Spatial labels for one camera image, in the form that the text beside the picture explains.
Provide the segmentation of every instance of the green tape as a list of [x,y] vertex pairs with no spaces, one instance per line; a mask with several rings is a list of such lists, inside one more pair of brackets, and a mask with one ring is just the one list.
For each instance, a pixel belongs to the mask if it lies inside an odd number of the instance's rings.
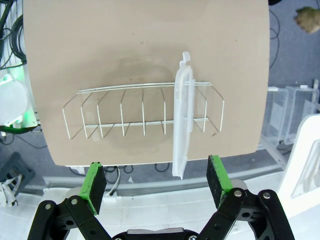
[[211,155],[210,160],[221,185],[220,203],[222,203],[223,197],[233,188],[233,186],[220,157],[218,155]]
[[90,208],[92,209],[94,215],[97,215],[97,211],[90,199],[90,192],[92,190],[92,186],[93,186],[99,167],[102,167],[101,163],[99,162],[94,162],[90,165],[89,170],[85,176],[84,183],[82,184],[82,187],[79,193],[79,196],[89,203]]

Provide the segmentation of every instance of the gray floor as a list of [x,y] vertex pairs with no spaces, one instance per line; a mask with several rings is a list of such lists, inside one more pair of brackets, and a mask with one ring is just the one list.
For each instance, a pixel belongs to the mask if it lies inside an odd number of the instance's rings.
[[[296,9],[304,6],[316,7],[315,0],[283,0],[270,9],[277,15],[280,23],[279,51],[273,67],[269,71],[269,86],[284,87],[292,85],[312,86],[313,79],[320,78],[320,31],[309,35],[303,32],[294,22]],[[270,27],[278,31],[276,18],[270,16]],[[278,48],[277,39],[270,40],[270,62],[274,60]],[[22,138],[35,146],[46,144],[43,134],[26,133]],[[9,159],[13,152],[19,152],[24,161],[36,172],[32,180],[34,185],[44,185],[43,176],[76,177],[68,167],[54,164],[48,148],[35,149],[15,137],[11,145],[0,144],[0,168]],[[227,172],[250,170],[275,164],[275,161],[265,151],[257,151],[252,154],[225,157],[222,159]],[[159,164],[159,170],[165,169],[166,164]],[[129,177],[135,183],[156,182],[178,179],[171,175],[171,164],[165,172],[157,172],[154,164],[136,165],[130,174],[121,170],[121,182],[127,183]],[[204,177],[206,175],[207,161],[188,162],[184,178]],[[116,173],[107,176],[109,181],[114,181]]]

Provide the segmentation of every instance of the plastic container lid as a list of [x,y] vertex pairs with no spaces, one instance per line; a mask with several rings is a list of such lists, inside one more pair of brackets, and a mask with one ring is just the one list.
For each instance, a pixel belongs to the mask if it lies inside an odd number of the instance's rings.
[[188,160],[190,133],[193,130],[195,80],[191,60],[187,51],[182,53],[180,68],[176,72],[174,84],[174,115],[173,115],[173,158],[172,175],[183,179]]

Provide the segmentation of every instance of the white cable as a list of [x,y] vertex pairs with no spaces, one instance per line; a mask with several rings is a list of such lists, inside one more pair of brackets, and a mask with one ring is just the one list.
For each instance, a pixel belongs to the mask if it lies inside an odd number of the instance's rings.
[[118,172],[118,178],[117,180],[115,181],[113,187],[110,189],[110,191],[108,191],[107,195],[111,196],[110,194],[119,186],[119,182],[120,182],[120,169],[119,167],[117,166],[116,167],[116,170]]

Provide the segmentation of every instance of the table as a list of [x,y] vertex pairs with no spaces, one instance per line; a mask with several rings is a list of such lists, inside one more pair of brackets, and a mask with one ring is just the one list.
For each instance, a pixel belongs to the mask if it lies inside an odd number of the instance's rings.
[[[194,78],[211,82],[225,100],[222,131],[194,130],[188,159],[256,151],[269,74],[266,1],[28,0],[23,17],[32,92],[57,165],[170,162],[172,125],[166,135],[150,126],[146,136],[132,127],[123,137],[117,127],[103,139],[99,131],[86,139],[82,130],[70,140],[62,107],[81,89],[173,82],[184,51]],[[70,111],[73,118],[80,109]]]

